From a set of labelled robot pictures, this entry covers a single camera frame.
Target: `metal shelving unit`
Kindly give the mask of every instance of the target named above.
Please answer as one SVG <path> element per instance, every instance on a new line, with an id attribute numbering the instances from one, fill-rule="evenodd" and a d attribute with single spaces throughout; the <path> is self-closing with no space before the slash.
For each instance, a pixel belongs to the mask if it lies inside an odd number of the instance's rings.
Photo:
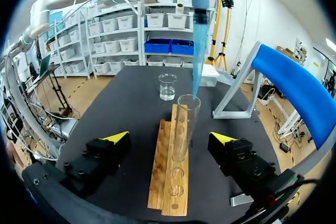
<path id="1" fill-rule="evenodd" d="M 135 7 L 139 10 L 139 5 L 140 3 L 138 3 L 137 5 L 135 5 Z M 114 7 L 108 8 L 107 10 L 104 10 L 103 12 L 100 12 L 98 14 L 95 14 L 93 16 L 87 17 L 85 19 L 85 28 L 86 28 L 86 34 L 87 36 L 87 45 L 89 47 L 89 56 L 90 56 L 90 62 L 91 65 L 93 67 L 93 74 L 95 77 L 97 76 L 115 76 L 117 74 L 117 72 L 108 72 L 106 74 L 101 74 L 101 73 L 97 73 L 94 69 L 94 64 L 97 61 L 97 58 L 102 58 L 102 57 L 113 57 L 113 56 L 131 56 L 131 55 L 138 55 L 139 57 L 139 64 L 142 65 L 142 55 L 141 55 L 141 34 L 142 34 L 142 28 L 141 28 L 141 23 L 139 22 L 139 20 L 141 19 L 139 16 L 137 16 L 137 26 L 136 28 L 130 28 L 130 29 L 122 29 L 122 30 L 114 30 L 114 31 L 109 31 L 109 32 L 105 32 L 105 33 L 100 33 L 100 34 L 96 34 L 96 35 L 89 35 L 89 21 L 92 20 L 94 22 L 94 18 L 98 18 L 101 16 L 105 16 L 105 15 L 112 15 L 116 12 L 119 11 L 123 11 L 123 10 L 129 10 L 131 9 L 131 7 L 129 5 L 126 4 L 120 4 L 120 5 L 116 5 Z M 92 53 L 92 49 L 93 49 L 93 42 L 92 40 L 94 40 L 95 38 L 99 38 L 102 36 L 108 36 L 108 35 L 116 35 L 116 34 L 126 34 L 126 33 L 137 33 L 137 37 L 138 37 L 138 50 L 134 51 L 134 52 L 115 52 L 115 53 L 103 53 L 103 54 L 93 54 Z"/>
<path id="2" fill-rule="evenodd" d="M 60 69 L 62 71 L 62 74 L 56 74 L 55 76 L 57 77 L 64 77 L 67 78 L 69 76 L 86 76 L 88 77 L 88 79 L 90 79 L 90 75 L 92 73 L 92 65 L 90 63 L 90 61 L 88 60 L 88 54 L 87 54 L 87 50 L 85 50 L 86 48 L 86 44 L 85 42 L 85 38 L 82 37 L 82 29 L 84 29 L 84 27 L 82 26 L 85 23 L 85 17 L 84 15 L 81 13 L 80 10 L 78 10 L 77 13 L 77 23 L 76 24 L 72 24 L 71 26 L 65 27 L 62 30 L 57 30 L 57 24 L 56 21 L 54 21 L 54 36 L 49 38 L 45 43 L 44 43 L 44 48 L 46 48 L 46 43 L 49 42 L 51 39 L 55 39 L 55 50 L 51 51 L 51 52 L 47 52 L 45 54 L 45 56 L 47 55 L 51 55 L 53 52 L 57 52 L 57 56 L 60 58 L 60 61 L 50 61 L 50 63 L 54 63 L 54 64 L 60 64 Z M 78 37 L 79 39 L 76 41 L 71 41 L 65 45 L 62 46 L 58 46 L 58 40 L 59 40 L 59 35 L 62 33 L 65 33 L 73 28 L 78 27 Z M 63 51 L 64 49 L 68 49 L 73 45 L 79 44 L 79 51 L 76 53 L 76 55 L 74 55 L 73 57 L 66 59 L 66 60 L 62 60 L 61 58 L 61 54 L 60 52 Z M 84 62 L 84 69 L 80 72 L 77 73 L 66 73 L 65 69 L 64 69 L 64 65 L 66 63 L 70 63 L 70 62 L 74 62 L 74 61 L 80 61 L 82 60 Z"/>

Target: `black screw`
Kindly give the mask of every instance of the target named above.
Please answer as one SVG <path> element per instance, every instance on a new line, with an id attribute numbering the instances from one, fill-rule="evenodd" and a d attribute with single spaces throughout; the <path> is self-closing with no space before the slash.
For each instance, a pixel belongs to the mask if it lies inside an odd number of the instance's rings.
<path id="1" fill-rule="evenodd" d="M 254 176 L 258 177 L 261 175 L 261 172 L 259 170 L 254 170 Z"/>
<path id="2" fill-rule="evenodd" d="M 83 176 L 85 174 L 85 171 L 83 169 L 78 170 L 78 175 Z"/>
<path id="3" fill-rule="evenodd" d="M 33 183 L 35 186 L 38 186 L 39 184 L 41 184 L 40 180 L 37 178 L 34 178 Z"/>

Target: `wooden floor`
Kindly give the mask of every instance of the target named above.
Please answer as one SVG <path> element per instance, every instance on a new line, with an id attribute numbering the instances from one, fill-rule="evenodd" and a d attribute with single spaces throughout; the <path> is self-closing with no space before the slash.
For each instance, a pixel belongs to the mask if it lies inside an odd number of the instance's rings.
<path id="1" fill-rule="evenodd" d="M 82 78 L 82 77 L 71 77 L 71 78 L 58 78 L 58 81 L 62 87 L 62 90 L 68 99 L 71 106 L 75 109 L 73 116 L 76 118 L 80 118 L 81 115 L 84 114 L 85 110 L 90 106 L 93 100 L 97 97 L 101 90 L 109 83 L 112 77 L 99 77 L 91 79 Z M 243 84 L 241 87 L 245 96 L 250 99 L 252 92 L 251 92 L 251 85 Z M 55 93 L 51 89 L 50 80 L 46 79 L 43 85 L 40 85 L 38 88 L 38 94 L 40 97 L 41 102 L 43 103 L 46 109 L 49 109 L 53 112 L 58 111 L 58 107 L 60 106 Z M 293 107 L 287 99 L 281 99 L 277 96 L 278 101 L 282 104 L 283 108 L 286 110 L 287 114 L 290 114 L 293 111 Z M 274 104 L 273 101 L 269 103 L 268 106 L 263 106 L 259 102 L 256 104 L 256 109 L 259 111 L 259 118 L 264 125 L 264 128 L 269 136 L 269 140 L 271 141 L 274 150 L 276 152 L 280 169 L 283 172 L 287 168 L 293 167 L 293 162 L 290 153 L 284 153 L 279 149 L 278 140 L 274 134 L 276 131 L 276 120 L 274 116 L 277 117 L 281 123 L 285 122 L 284 116 L 278 109 L 278 107 Z M 305 157 L 307 157 L 313 150 L 315 150 L 315 145 L 313 142 L 308 144 L 308 139 L 310 137 L 309 132 L 305 126 L 300 128 L 300 131 L 307 132 L 307 135 L 302 138 L 301 143 L 298 140 L 292 139 L 289 141 L 292 147 L 292 154 L 293 159 L 296 163 L 299 163 Z M 320 162 L 307 176 L 306 178 L 320 178 L 321 174 L 323 173 L 326 165 L 328 164 L 331 158 L 331 153 L 329 153 L 323 161 Z M 300 196 L 296 197 L 291 203 L 290 211 L 293 212 L 298 208 L 298 200 L 299 206 L 304 202 L 304 200 L 309 196 L 310 192 L 312 191 L 313 186 L 303 186 L 300 189 Z"/>

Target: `cable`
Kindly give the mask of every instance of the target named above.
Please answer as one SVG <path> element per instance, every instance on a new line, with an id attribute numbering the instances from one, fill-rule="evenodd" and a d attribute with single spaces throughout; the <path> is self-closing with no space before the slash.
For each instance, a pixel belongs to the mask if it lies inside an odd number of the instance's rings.
<path id="1" fill-rule="evenodd" d="M 291 191 L 293 189 L 296 189 L 296 188 L 298 188 L 298 187 L 300 187 L 302 185 L 306 185 L 306 184 L 316 184 L 317 185 L 318 183 L 319 183 L 318 179 L 306 179 L 304 181 L 297 182 L 294 185 L 288 186 L 285 189 L 283 189 L 283 190 L 275 193 L 272 196 L 271 200 L 277 199 L 278 197 L 282 196 L 283 194 L 285 194 L 285 193 L 287 193 L 287 192 L 289 192 L 289 191 Z"/>
<path id="2" fill-rule="evenodd" d="M 33 106 L 39 108 L 39 109 L 44 110 L 47 114 L 49 114 L 50 116 L 52 116 L 52 117 L 54 117 L 54 118 L 62 119 L 62 120 L 70 120 L 70 119 L 75 119 L 75 120 L 76 120 L 76 118 L 66 118 L 66 117 L 64 117 L 64 118 L 60 118 L 59 116 L 56 116 L 56 115 L 50 113 L 49 111 L 46 111 L 44 108 L 40 107 L 40 106 L 37 105 L 37 104 L 33 104 L 32 102 L 30 102 L 29 104 L 31 104 L 31 105 L 33 105 Z"/>

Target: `shelf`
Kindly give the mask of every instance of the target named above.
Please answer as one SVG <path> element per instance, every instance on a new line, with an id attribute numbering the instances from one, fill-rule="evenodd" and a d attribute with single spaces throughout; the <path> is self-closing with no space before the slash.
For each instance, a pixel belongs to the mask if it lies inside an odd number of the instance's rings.
<path id="1" fill-rule="evenodd" d="M 72 56 L 71 58 L 67 59 L 67 60 L 63 60 L 62 63 L 67 63 L 67 62 L 72 62 L 72 61 L 77 61 L 77 60 L 83 60 L 83 56 L 79 55 L 79 56 Z"/>
<path id="2" fill-rule="evenodd" d="M 109 56 L 123 56 L 123 55 L 138 55 L 139 52 L 138 51 L 134 51 L 134 52 L 106 52 L 103 54 L 95 54 L 92 55 L 92 58 L 100 58 L 100 57 L 109 57 Z"/>
<path id="3" fill-rule="evenodd" d="M 98 76 L 115 76 L 118 72 L 96 73 Z"/>
<path id="4" fill-rule="evenodd" d="M 65 48 L 65 47 L 71 46 L 71 45 L 76 44 L 76 43 L 79 43 L 79 40 L 71 41 L 71 42 L 69 42 L 69 43 L 67 43 L 67 44 L 65 44 L 65 45 L 63 45 L 61 47 L 58 47 L 58 49 L 61 50 L 61 49 Z"/>
<path id="5" fill-rule="evenodd" d="M 193 29 L 188 28 L 169 28 L 169 27 L 145 27 L 145 31 L 182 31 L 185 33 L 193 33 Z"/>
<path id="6" fill-rule="evenodd" d="M 145 6 L 147 7 L 153 7 L 153 6 L 162 6 L 162 7 L 167 7 L 167 6 L 172 6 L 172 7 L 175 7 L 177 5 L 177 3 L 152 3 L 152 4 L 145 4 Z M 184 5 L 184 7 L 186 8 L 193 8 L 192 5 Z M 215 8 L 208 8 L 209 11 L 211 12 L 216 12 L 217 10 Z"/>
<path id="7" fill-rule="evenodd" d="M 96 18 L 96 17 L 100 17 L 106 14 L 110 14 L 110 13 L 114 13 L 114 12 L 118 12 L 120 10 L 126 10 L 126 9 L 131 9 L 131 6 L 129 6 L 128 4 L 120 4 L 120 5 L 115 5 L 114 7 L 110 7 L 108 8 L 108 10 L 104 11 L 104 12 L 100 12 L 98 14 L 95 14 L 91 17 L 88 17 L 87 19 L 92 19 L 92 18 Z"/>
<path id="8" fill-rule="evenodd" d="M 145 52 L 145 55 L 179 56 L 179 57 L 194 58 L 193 55 L 179 55 L 179 54 L 172 54 L 171 52 L 169 54 L 162 54 L 162 53 L 158 53 L 158 52 Z"/>
<path id="9" fill-rule="evenodd" d="M 100 37 L 100 36 L 111 35 L 111 34 L 131 33 L 131 32 L 134 32 L 134 31 L 138 31 L 138 28 L 130 28 L 130 29 L 115 30 L 115 31 L 107 31 L 106 33 L 91 35 L 91 36 L 89 36 L 89 39 L 97 38 L 97 37 Z"/>
<path id="10" fill-rule="evenodd" d="M 92 73 L 92 69 L 89 69 L 88 70 L 89 73 L 86 72 L 85 68 L 78 72 L 78 73 L 67 73 L 66 76 L 69 77 L 69 76 L 88 76 L 89 74 Z"/>
<path id="11" fill-rule="evenodd" d="M 59 35 L 59 34 L 65 32 L 65 31 L 67 31 L 67 30 L 70 30 L 70 29 L 74 28 L 75 26 L 78 26 L 78 24 L 76 23 L 76 24 L 73 24 L 73 25 L 71 25 L 71 26 L 65 27 L 65 28 L 63 28 L 62 30 L 58 31 L 58 32 L 56 33 L 56 35 Z M 55 36 L 52 36 L 51 38 L 48 38 L 47 41 L 44 41 L 44 43 L 46 44 L 48 41 L 50 41 L 51 39 L 54 39 L 54 38 L 55 38 Z"/>

